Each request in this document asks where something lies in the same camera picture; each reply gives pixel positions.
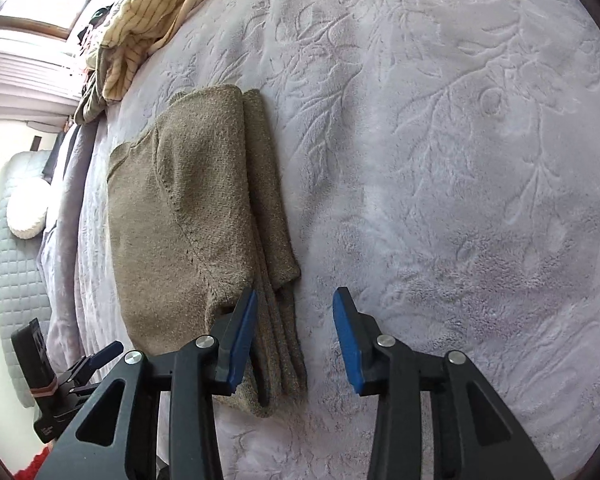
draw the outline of striped cloth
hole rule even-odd
[[[78,124],[93,121],[107,102],[120,101],[136,72],[178,31],[203,0],[119,0],[88,57],[94,71],[75,113]]]

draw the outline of striped curtain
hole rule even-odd
[[[74,65],[64,41],[0,30],[0,119],[62,127],[82,85]]]

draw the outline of knit fabric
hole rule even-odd
[[[123,319],[149,354],[180,349],[258,291],[252,362],[227,402],[266,416],[306,372],[291,285],[299,269],[257,91],[219,86],[176,96],[110,158],[109,229]]]

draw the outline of red fabric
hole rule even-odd
[[[45,458],[49,454],[49,448],[45,447],[42,450],[42,453],[36,455],[33,458],[33,461],[29,464],[26,469],[22,471],[18,471],[13,477],[15,480],[33,480],[38,474],[38,470],[42,467],[42,463],[45,461]]]

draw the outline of black device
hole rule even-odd
[[[127,352],[64,428],[36,480],[155,478],[158,404],[171,392],[171,480],[223,478],[212,395],[242,382],[258,308],[245,288],[232,314],[177,352]]]
[[[94,372],[122,354],[122,343],[114,341],[100,352],[82,357],[56,376],[48,355],[40,324],[35,318],[11,334],[11,342],[40,416],[33,424],[42,442],[58,438],[71,422],[97,384],[89,384]]]
[[[462,352],[414,352],[356,310],[349,289],[333,297],[349,382],[378,395],[369,480],[420,480],[420,392],[430,392],[435,480],[553,480],[546,463],[489,381]]]

